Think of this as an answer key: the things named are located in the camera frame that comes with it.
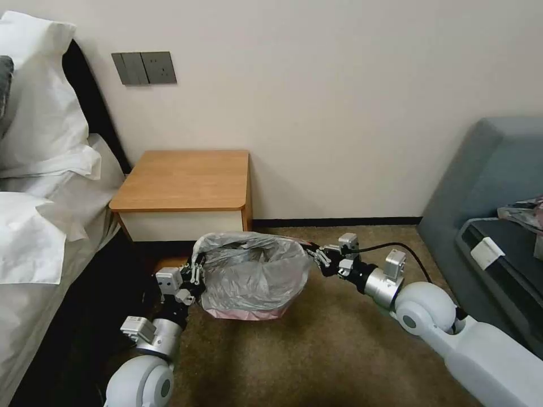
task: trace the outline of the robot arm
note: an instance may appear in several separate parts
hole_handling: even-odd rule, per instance
[[[128,317],[120,330],[142,356],[122,365],[107,384],[104,407],[164,407],[173,390],[173,359],[187,326],[188,308],[204,290],[201,263],[165,267],[156,274],[162,306],[153,322]]]
[[[383,270],[361,261],[358,239],[346,233],[338,245],[301,242],[324,276],[338,275],[370,296],[410,334],[419,336],[445,361],[451,375],[487,407],[541,405],[543,361],[498,328],[478,322],[431,283],[402,288],[406,255],[392,250]],[[157,273],[163,307],[151,323],[128,317],[121,330],[144,356],[126,362],[107,386],[105,407],[163,407],[173,387],[173,360],[188,307],[205,289],[201,265]]]
[[[440,287],[420,282],[402,288],[404,253],[392,250],[380,270],[360,260],[353,233],[343,235],[339,245],[306,250],[325,276],[337,274],[354,283],[407,332],[424,340],[483,405],[541,405],[543,361],[503,331],[462,312]]]

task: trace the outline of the plastic bag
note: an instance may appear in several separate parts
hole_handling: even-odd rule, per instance
[[[498,217],[537,234],[533,256],[543,260],[543,196],[498,208]]]
[[[209,233],[196,242],[193,264],[200,253],[206,287],[200,303],[215,318],[279,318],[313,263],[297,241],[255,232]]]

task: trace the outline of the black headboard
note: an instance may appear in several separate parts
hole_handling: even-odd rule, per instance
[[[102,136],[115,154],[123,172],[128,174],[132,168],[120,144],[102,93],[96,84],[85,55],[73,40],[62,58],[62,68],[79,99],[83,114],[89,123],[89,132]]]

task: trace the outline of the trash bin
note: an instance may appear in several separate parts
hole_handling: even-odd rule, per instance
[[[281,317],[313,263],[296,240],[255,232],[204,235],[194,246],[193,264],[201,254],[202,308],[215,318],[246,321]]]

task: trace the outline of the wooden tabletop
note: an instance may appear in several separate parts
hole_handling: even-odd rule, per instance
[[[249,152],[146,151],[111,200],[114,212],[226,211],[247,203]]]

